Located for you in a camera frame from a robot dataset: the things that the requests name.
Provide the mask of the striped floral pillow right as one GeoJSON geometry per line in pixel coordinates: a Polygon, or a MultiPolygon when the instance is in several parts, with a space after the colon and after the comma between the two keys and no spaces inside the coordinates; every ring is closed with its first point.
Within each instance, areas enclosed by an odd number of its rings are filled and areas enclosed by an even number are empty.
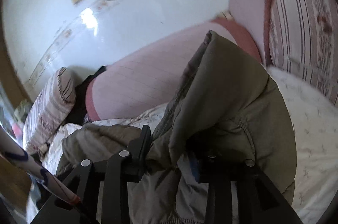
{"type": "Polygon", "coordinates": [[[335,0],[272,0],[269,47],[274,66],[301,78],[337,105],[335,0]]]}

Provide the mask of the white floral bed sheet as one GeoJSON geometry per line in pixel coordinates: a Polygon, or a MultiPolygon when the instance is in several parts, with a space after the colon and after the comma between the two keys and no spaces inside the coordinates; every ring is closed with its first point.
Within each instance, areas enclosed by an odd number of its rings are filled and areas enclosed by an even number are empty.
{"type": "MultiPolygon", "coordinates": [[[[297,171],[292,207],[303,223],[317,223],[337,192],[337,107],[316,88],[300,78],[269,66],[293,124],[297,146],[297,171]]],[[[131,125],[155,129],[164,115],[167,103],[144,111],[136,118],[107,119],[98,126],[131,125]]],[[[42,165],[53,175],[63,154],[62,141],[80,125],[61,126],[42,159],[42,165]]]]}

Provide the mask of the pink padded headboard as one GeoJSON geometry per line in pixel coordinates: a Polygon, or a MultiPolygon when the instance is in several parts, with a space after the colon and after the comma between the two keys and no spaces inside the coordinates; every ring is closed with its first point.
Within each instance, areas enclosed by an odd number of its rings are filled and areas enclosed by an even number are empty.
{"type": "Polygon", "coordinates": [[[134,118],[167,103],[209,31],[232,41],[263,63],[263,50],[244,26],[233,19],[215,18],[162,38],[96,75],[86,89],[86,115],[91,121],[134,118]]]}

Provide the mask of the striped floral pillow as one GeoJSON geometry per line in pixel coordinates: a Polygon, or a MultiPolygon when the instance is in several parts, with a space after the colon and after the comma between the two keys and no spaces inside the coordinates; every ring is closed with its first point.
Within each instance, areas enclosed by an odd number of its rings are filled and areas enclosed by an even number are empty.
{"type": "Polygon", "coordinates": [[[274,66],[301,78],[337,105],[335,0],[272,0],[269,47],[274,66]]]}
{"type": "Polygon", "coordinates": [[[62,67],[47,81],[23,127],[23,149],[33,154],[57,131],[76,101],[75,76],[62,67]]]}

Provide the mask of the black cloth behind pillow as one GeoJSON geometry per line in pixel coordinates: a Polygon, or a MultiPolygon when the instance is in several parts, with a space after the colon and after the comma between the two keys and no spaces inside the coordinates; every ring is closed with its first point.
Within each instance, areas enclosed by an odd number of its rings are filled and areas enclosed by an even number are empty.
{"type": "Polygon", "coordinates": [[[101,66],[94,74],[89,75],[81,84],[75,87],[76,101],[70,113],[64,120],[64,124],[72,123],[82,125],[87,114],[85,98],[89,84],[100,74],[106,71],[106,66],[101,66]]]}

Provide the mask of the white patterned fabric sleeve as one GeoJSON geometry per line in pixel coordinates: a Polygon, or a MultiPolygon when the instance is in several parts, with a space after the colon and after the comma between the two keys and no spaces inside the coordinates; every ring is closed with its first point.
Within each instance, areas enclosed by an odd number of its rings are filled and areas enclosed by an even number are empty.
{"type": "Polygon", "coordinates": [[[17,168],[27,172],[50,193],[70,205],[76,205],[80,197],[68,189],[46,168],[38,164],[4,129],[1,127],[1,155],[17,168]]]}

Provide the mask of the striped floral pillow left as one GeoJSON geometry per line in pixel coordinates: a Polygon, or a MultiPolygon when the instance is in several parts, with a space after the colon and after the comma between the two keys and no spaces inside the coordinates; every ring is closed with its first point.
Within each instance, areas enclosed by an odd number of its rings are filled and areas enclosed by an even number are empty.
{"type": "Polygon", "coordinates": [[[23,127],[23,149],[33,154],[57,131],[76,101],[75,76],[62,67],[47,81],[23,127]]]}

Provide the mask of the olive green padded jacket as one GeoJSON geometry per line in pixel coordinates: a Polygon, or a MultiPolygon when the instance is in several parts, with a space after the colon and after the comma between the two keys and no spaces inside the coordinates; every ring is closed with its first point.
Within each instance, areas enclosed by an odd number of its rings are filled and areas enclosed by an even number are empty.
{"type": "Polygon", "coordinates": [[[130,223],[205,223],[208,184],[195,160],[251,159],[291,205],[292,122],[275,81],[238,46],[210,31],[185,68],[151,135],[138,183],[128,183],[130,223]]]}

